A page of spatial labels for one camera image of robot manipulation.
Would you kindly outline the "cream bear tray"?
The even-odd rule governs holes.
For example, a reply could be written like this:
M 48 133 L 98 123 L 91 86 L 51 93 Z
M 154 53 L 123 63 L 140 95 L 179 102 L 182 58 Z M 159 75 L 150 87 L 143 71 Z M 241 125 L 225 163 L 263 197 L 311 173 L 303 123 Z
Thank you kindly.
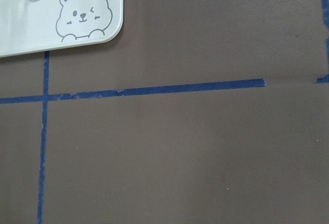
M 105 43 L 123 24 L 123 0 L 1 0 L 1 57 Z

